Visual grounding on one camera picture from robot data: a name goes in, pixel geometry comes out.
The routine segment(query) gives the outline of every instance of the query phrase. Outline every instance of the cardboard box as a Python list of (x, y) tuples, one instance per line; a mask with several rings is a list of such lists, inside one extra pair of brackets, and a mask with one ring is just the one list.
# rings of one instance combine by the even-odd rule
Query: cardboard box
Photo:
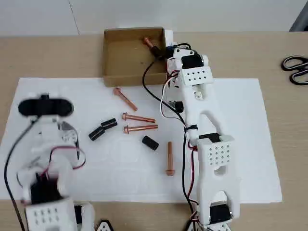
[[(151, 42), (164, 50), (165, 31), (162, 27), (107, 29), (104, 31), (103, 78), (105, 85), (142, 85), (145, 69), (155, 59), (142, 39), (149, 37)], [(146, 76), (146, 84), (163, 84), (166, 80), (166, 64), (157, 61)]]

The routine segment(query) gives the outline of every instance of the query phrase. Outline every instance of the copper bolt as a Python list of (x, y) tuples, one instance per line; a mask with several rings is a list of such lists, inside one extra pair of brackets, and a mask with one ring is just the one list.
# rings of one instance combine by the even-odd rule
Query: copper bolt
[(154, 45), (151, 43), (151, 41), (150, 41), (150, 39), (148, 38), (148, 37), (144, 37), (143, 38), (143, 43), (145, 44), (145, 45), (147, 45), (148, 46), (148, 48), (152, 48)]
[(149, 122), (149, 123), (155, 123), (156, 122), (155, 119), (136, 116), (136, 115), (129, 115), (129, 114), (127, 114), (127, 112), (123, 113), (122, 119), (123, 120), (127, 120), (127, 119), (138, 120), (138, 121), (144, 121), (144, 122)]
[(131, 109), (133, 109), (134, 111), (138, 110), (138, 108), (125, 95), (123, 95), (120, 88), (114, 88), (113, 92), (114, 95), (120, 97), (128, 106), (131, 107)]
[(166, 173), (170, 177), (173, 177), (175, 173), (175, 170), (173, 169), (173, 153), (172, 153), (172, 142), (171, 141), (168, 142)]
[(129, 134), (131, 131), (142, 131), (142, 130), (149, 130), (149, 129), (158, 129), (158, 125), (147, 125), (147, 126), (138, 126), (138, 127), (124, 127), (124, 133)]

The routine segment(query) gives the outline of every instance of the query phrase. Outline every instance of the scissors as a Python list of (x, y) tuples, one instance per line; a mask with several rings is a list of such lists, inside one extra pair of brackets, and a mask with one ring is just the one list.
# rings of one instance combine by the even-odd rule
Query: scissors
[[(291, 60), (300, 61), (300, 64), (295, 64), (293, 66), (287, 65), (287, 63)], [(296, 85), (308, 85), (307, 81), (298, 81), (296, 78), (299, 76), (303, 76), (304, 74), (308, 74), (308, 58), (300, 55), (293, 55), (285, 58), (281, 63), (281, 68), (284, 71), (294, 71), (297, 72), (290, 75), (290, 81)]]

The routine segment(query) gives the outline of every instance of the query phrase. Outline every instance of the white wall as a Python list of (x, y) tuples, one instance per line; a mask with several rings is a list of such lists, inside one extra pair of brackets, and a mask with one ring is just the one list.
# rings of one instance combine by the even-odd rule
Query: white wall
[(76, 35), (105, 28), (288, 31), (307, 0), (0, 0), (0, 36)]
[(68, 0), (0, 0), (0, 36), (77, 34)]

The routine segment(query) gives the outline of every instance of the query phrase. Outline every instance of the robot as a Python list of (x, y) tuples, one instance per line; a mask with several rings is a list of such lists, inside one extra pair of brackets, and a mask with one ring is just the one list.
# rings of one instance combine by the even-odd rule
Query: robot
[[(22, 101), (18, 109), (23, 116), (34, 119), (30, 127), (35, 129), (30, 161), (16, 174), (23, 190), (28, 230), (95, 231), (93, 206), (74, 204), (69, 195), (73, 170), (86, 163), (76, 129), (62, 120), (72, 114), (73, 105), (44, 94)], [(97, 230), (111, 231), (112, 226), (102, 220)]]
[[(203, 230), (228, 231), (227, 224), (240, 215), (235, 140), (215, 97), (208, 57), (183, 46), (169, 49), (173, 55), (167, 60), (167, 72), (173, 79), (167, 100), (182, 102), (189, 143), (198, 151), (197, 225)], [(220, 191), (226, 200), (213, 201)]]

